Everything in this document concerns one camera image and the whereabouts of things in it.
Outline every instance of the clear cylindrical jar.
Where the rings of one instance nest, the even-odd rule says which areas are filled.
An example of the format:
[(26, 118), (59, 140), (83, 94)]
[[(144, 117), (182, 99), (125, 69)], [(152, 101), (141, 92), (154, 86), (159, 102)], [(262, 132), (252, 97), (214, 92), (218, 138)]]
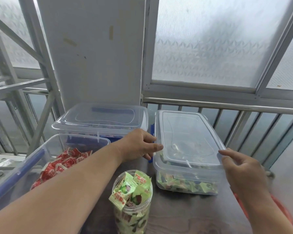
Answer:
[[(135, 174), (136, 170), (127, 171), (132, 176)], [(115, 180), (113, 185), (113, 190), (125, 176), (125, 172), (121, 173)], [(115, 223), (117, 227), (118, 234), (143, 234), (145, 233), (147, 220), (149, 218), (151, 199), (153, 195), (152, 183), (150, 186), (151, 196), (147, 201), (137, 205), (135, 207), (125, 207), (120, 211), (114, 207)]]

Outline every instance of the wall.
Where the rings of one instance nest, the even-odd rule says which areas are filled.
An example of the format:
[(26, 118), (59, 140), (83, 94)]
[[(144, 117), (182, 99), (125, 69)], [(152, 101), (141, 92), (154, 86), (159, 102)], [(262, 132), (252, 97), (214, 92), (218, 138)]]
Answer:
[(145, 0), (37, 0), (66, 110), (139, 105)]
[(293, 215), (293, 141), (274, 163), (271, 170), (276, 174), (272, 193)]

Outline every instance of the closed plastic container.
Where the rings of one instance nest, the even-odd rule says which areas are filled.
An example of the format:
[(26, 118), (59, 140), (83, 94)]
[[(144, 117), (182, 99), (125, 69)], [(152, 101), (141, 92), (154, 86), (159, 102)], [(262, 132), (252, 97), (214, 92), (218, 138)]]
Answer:
[(122, 138), (134, 129), (148, 128), (147, 108), (142, 106), (79, 103), (52, 127), (61, 133)]
[(225, 146), (200, 113), (158, 110), (153, 165), (159, 188), (194, 194), (217, 194), (225, 180), (219, 149)]
[[(132, 176), (135, 174), (136, 170), (127, 171)], [(121, 173), (115, 180), (113, 190), (125, 176), (125, 172)], [(117, 227), (118, 234), (144, 234), (147, 221), (149, 218), (151, 200), (153, 195), (153, 187), (151, 183), (150, 187), (151, 196), (147, 201), (141, 203), (136, 207), (125, 206), (121, 211), (114, 207), (115, 223)]]
[(54, 135), (0, 181), (0, 210), (27, 193), (39, 178), (44, 165), (54, 160), (68, 147), (78, 148), (81, 152), (89, 150), (95, 152), (109, 143), (108, 139), (95, 136)]

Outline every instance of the dark wooden table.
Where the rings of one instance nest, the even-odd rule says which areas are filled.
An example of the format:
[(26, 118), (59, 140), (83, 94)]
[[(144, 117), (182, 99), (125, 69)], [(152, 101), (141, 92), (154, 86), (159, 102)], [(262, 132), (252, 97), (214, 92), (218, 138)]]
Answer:
[(119, 174), (138, 169), (152, 178), (153, 197), (146, 234), (251, 234), (251, 227), (229, 185), (216, 196), (165, 191), (155, 183), (155, 169), (144, 158), (122, 164), (86, 220), (82, 234), (117, 233), (108, 200)]

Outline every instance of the container lid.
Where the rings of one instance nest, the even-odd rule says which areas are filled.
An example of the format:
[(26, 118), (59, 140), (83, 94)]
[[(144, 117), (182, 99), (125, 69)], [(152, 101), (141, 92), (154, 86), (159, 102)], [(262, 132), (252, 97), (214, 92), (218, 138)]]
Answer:
[(99, 136), (124, 136), (130, 131), (148, 128), (147, 109), (142, 106), (79, 103), (61, 116), (52, 127)]
[(202, 169), (222, 170), (219, 149), (225, 146), (200, 113), (158, 110), (155, 118), (157, 143), (164, 149), (153, 159), (155, 168), (181, 173)]

